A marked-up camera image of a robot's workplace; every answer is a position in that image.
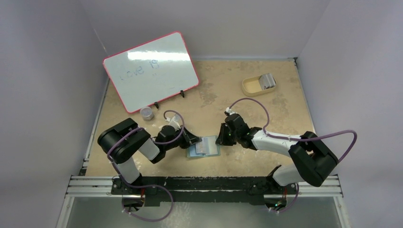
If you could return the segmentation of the silver blue credit card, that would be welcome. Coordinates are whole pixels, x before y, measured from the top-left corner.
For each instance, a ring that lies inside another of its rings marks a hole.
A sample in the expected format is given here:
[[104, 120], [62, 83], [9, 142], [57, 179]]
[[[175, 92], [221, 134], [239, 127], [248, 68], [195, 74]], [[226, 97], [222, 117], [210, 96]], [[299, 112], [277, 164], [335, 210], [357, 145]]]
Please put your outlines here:
[[195, 144], [196, 155], [206, 155], [209, 153], [208, 143], [206, 137], [202, 137], [201, 141]]

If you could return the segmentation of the teal leather card holder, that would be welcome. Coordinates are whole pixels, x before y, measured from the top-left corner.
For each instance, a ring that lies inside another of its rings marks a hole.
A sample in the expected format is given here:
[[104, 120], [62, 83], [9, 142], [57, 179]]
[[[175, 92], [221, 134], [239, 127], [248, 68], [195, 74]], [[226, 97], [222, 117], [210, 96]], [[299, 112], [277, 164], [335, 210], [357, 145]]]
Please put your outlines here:
[[186, 150], [187, 158], [205, 158], [220, 156], [220, 146], [216, 144], [217, 136], [205, 136], [201, 142], [190, 146]]

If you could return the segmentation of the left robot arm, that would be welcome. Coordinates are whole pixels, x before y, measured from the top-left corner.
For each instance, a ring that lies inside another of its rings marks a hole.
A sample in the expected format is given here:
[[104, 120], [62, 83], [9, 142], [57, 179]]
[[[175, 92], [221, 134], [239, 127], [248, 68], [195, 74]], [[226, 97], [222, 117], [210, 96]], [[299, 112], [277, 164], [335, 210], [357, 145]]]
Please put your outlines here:
[[176, 147], [188, 149], [201, 141], [201, 137], [192, 134], [176, 120], [171, 120], [152, 137], [132, 118], [127, 118], [102, 132], [97, 144], [123, 179], [123, 188], [129, 194], [137, 194], [142, 187], [142, 175], [133, 160], [136, 152], [155, 164], [166, 156], [168, 150]]

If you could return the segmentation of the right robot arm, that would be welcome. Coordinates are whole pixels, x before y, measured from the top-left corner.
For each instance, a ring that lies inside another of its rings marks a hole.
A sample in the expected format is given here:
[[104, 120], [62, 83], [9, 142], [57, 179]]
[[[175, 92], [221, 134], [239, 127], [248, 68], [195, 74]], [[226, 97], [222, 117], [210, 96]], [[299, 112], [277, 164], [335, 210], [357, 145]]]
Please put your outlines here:
[[316, 134], [310, 131], [292, 140], [290, 136], [265, 133], [260, 127], [249, 127], [239, 114], [229, 114], [221, 124], [216, 143], [222, 146], [240, 144], [255, 151], [269, 151], [285, 155], [293, 161], [287, 166], [279, 165], [267, 176], [267, 188], [279, 193], [286, 185], [307, 182], [320, 187], [339, 159], [321, 141], [313, 140]]

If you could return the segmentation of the stack of cards in tray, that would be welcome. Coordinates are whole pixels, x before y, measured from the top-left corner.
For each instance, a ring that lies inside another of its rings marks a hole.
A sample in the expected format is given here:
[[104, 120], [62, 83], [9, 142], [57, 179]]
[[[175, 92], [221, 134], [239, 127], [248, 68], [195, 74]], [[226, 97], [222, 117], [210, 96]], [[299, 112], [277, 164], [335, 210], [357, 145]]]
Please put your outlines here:
[[262, 90], [272, 89], [275, 88], [277, 85], [274, 76], [270, 73], [261, 75], [258, 81]]

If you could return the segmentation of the small silver tin can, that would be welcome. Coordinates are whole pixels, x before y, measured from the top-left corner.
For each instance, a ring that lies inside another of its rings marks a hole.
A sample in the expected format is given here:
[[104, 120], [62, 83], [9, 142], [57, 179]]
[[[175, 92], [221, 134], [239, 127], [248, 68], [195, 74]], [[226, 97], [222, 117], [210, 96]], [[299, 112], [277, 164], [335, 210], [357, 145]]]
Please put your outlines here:
[[151, 121], [154, 118], [153, 110], [149, 106], [141, 108], [139, 113], [145, 121]]

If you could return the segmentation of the beige oval tray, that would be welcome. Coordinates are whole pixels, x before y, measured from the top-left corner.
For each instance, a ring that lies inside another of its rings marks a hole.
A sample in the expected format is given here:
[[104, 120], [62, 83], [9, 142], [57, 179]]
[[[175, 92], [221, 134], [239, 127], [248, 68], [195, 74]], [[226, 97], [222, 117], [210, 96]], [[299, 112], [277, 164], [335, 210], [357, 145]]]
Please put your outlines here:
[[276, 87], [272, 88], [272, 89], [262, 90], [259, 85], [259, 81], [258, 81], [259, 77], [260, 76], [250, 77], [250, 78], [246, 78], [242, 81], [241, 89], [242, 89], [244, 95], [246, 95], [248, 97], [255, 97], [258, 95], [270, 93], [275, 90]]

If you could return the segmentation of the pink framed whiteboard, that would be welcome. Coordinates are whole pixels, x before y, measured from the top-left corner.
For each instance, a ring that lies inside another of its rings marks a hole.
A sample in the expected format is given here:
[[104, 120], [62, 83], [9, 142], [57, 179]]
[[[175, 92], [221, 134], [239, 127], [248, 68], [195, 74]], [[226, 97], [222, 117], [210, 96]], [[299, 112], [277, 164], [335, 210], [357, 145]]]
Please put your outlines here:
[[128, 113], [179, 95], [200, 83], [179, 31], [106, 57], [103, 66]]

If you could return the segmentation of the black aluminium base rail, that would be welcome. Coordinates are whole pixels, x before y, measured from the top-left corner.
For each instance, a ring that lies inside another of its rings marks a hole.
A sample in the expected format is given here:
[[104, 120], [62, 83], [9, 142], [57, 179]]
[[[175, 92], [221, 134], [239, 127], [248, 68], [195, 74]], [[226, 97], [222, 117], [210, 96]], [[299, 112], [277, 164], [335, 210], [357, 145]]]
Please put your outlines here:
[[144, 177], [144, 185], [131, 188], [117, 177], [73, 176], [69, 197], [133, 198], [145, 206], [162, 202], [248, 203], [284, 206], [295, 197], [341, 197], [339, 178], [328, 177], [320, 187], [306, 182], [271, 187], [266, 177]]

